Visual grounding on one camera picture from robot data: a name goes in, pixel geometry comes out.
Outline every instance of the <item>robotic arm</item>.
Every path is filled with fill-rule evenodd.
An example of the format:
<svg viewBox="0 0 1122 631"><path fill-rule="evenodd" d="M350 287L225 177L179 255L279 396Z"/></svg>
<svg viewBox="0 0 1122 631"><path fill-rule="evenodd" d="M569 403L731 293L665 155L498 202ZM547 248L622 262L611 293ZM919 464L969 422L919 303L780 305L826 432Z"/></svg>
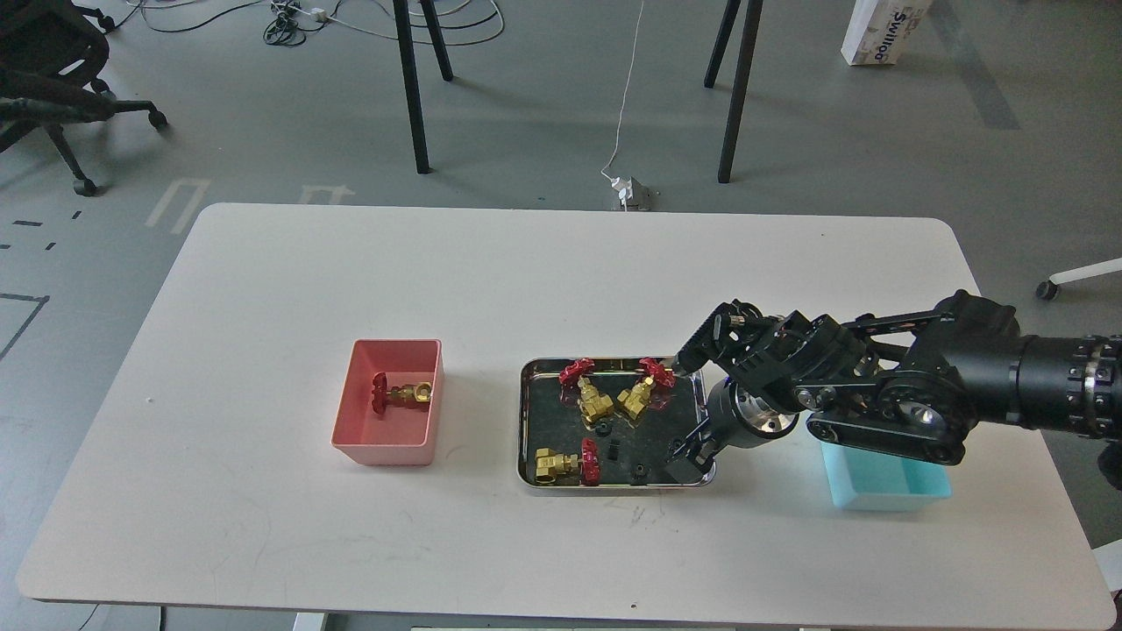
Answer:
<svg viewBox="0 0 1122 631"><path fill-rule="evenodd" d="M819 440L940 465L962 461L978 421L1105 439L1100 468L1122 488L1122 336L1021 336L1013 313L962 290L930 311L844 324L723 303L673 359L678 374L712 362L728 378L668 469L696 477L729 445L787 436L806 410ZM911 346L874 339L900 332Z"/></svg>

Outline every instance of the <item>white table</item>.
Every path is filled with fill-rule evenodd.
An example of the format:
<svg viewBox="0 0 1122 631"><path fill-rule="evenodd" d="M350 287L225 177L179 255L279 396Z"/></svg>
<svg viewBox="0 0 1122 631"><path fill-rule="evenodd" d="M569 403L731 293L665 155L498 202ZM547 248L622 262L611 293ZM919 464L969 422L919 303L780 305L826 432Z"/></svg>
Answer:
<svg viewBox="0 0 1122 631"><path fill-rule="evenodd" d="M27 596L802 627L1109 627L1040 436L987 426L918 513L836 510L801 428L709 486L534 493L518 371L670 354L715 304L976 291L929 219L218 204L195 223L19 574ZM330 445L357 338L435 337L436 460ZM714 383L718 372L707 373ZM591 565L594 579L577 580Z"/></svg>

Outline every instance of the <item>electrical outlet box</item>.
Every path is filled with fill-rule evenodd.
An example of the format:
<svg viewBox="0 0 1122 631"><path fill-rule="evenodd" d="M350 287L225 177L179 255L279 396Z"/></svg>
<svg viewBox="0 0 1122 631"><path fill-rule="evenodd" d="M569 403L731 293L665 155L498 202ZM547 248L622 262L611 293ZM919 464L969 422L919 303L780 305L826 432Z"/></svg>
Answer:
<svg viewBox="0 0 1122 631"><path fill-rule="evenodd" d="M651 210L651 190L640 184L638 180L628 177L614 177L611 190L616 196L611 204L613 210L623 211L646 211Z"/></svg>

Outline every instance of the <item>pink plastic bin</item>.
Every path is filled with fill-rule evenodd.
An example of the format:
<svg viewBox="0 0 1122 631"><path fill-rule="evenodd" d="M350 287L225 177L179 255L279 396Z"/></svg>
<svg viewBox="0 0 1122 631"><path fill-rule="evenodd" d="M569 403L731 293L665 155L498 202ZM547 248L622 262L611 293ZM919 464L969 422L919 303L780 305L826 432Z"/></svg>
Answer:
<svg viewBox="0 0 1122 631"><path fill-rule="evenodd" d="M371 379L389 386L432 382L427 408L370 406ZM331 445L360 465L427 465L436 450L441 382L439 339L360 339L355 342Z"/></svg>

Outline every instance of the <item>black rubber part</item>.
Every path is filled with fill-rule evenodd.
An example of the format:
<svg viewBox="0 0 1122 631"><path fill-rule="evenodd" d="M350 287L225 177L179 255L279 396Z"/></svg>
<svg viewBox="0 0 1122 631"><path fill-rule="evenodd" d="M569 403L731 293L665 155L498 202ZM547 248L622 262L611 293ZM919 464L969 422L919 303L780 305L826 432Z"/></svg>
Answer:
<svg viewBox="0 0 1122 631"><path fill-rule="evenodd" d="M162 129L167 127L167 117L164 112L156 110L154 112L148 112L148 122L151 124L156 129Z"/></svg>
<svg viewBox="0 0 1122 631"><path fill-rule="evenodd" d="M74 192L83 198L92 198L98 192L98 185L94 184L93 180L90 180L89 177L85 180L75 180Z"/></svg>
<svg viewBox="0 0 1122 631"><path fill-rule="evenodd" d="M1037 298L1040 300L1054 300L1059 295L1059 285L1051 281L1045 281L1037 285Z"/></svg>

